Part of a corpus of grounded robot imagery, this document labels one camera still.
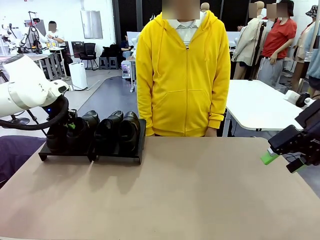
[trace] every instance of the white wall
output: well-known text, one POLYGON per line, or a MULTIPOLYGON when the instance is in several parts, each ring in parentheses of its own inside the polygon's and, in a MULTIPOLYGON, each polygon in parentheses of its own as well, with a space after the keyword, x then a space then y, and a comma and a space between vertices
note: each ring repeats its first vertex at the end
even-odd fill
POLYGON ((24 20, 29 19, 28 11, 38 13, 38 17, 44 21, 46 31, 49 21, 55 21, 70 44, 73 41, 96 43, 98 57, 103 47, 116 41, 112 0, 0 0, 0 20, 6 16, 13 26, 22 28, 24 20), (84 38, 80 13, 82 5, 85 10, 100 11, 103 39, 84 38))

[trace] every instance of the black shoe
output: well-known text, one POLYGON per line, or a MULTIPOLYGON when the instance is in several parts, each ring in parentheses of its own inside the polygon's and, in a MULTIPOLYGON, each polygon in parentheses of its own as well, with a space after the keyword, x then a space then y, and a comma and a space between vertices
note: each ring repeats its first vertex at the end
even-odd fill
POLYGON ((133 111, 124 115, 119 126, 119 146, 121 153, 132 153, 139 143, 140 122, 133 111))
POLYGON ((115 149, 118 141, 119 125, 124 119, 122 111, 115 111, 98 125, 95 133, 95 150, 98 153, 109 153, 115 149))
POLYGON ((94 110, 88 111, 81 118, 84 119, 88 123, 89 128, 91 130, 96 130, 98 124, 100 123, 99 115, 94 110))
POLYGON ((67 147, 68 128, 62 125, 52 125, 46 135, 46 145, 52 153, 63 153, 67 147))
POLYGON ((68 126, 66 142, 71 151, 85 151, 93 140, 94 132, 100 122, 96 111, 89 111, 82 117, 77 117, 68 126))

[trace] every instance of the beige jacket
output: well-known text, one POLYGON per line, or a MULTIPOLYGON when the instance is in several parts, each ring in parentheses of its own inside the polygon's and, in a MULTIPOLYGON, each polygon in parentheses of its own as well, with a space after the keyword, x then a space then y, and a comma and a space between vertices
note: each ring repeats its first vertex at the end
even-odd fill
POLYGON ((307 40, 308 34, 311 30, 311 28, 315 25, 315 23, 312 23, 310 26, 304 30, 304 32, 301 34, 301 36, 298 39, 298 42, 296 43, 297 51, 294 60, 299 62, 299 63, 304 63, 305 62, 305 42, 307 40))
MULTIPOLYGON (((254 51, 256 49, 258 38, 260 34, 261 23, 259 22, 264 16, 259 15, 257 18, 252 19, 245 27, 244 31, 240 34, 238 44, 233 53, 233 62, 245 62, 248 66, 252 66, 254 60, 254 51)), ((260 44, 260 52, 262 50, 263 41, 260 44)))

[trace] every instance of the hand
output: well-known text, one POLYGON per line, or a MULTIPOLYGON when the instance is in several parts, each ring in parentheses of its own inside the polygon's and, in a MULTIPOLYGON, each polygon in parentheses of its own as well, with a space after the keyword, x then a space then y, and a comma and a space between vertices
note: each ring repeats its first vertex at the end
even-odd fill
POLYGON ((217 137, 217 129, 208 127, 204 136, 210 137, 210 138, 216 138, 217 137))
POLYGON ((278 58, 278 53, 274 52, 270 57, 270 64, 271 65, 275 64, 277 61, 277 58, 278 58))
POLYGON ((238 29, 238 32, 241 32, 241 30, 242 30, 242 28, 243 28, 244 26, 237 26, 236 28, 238 29))

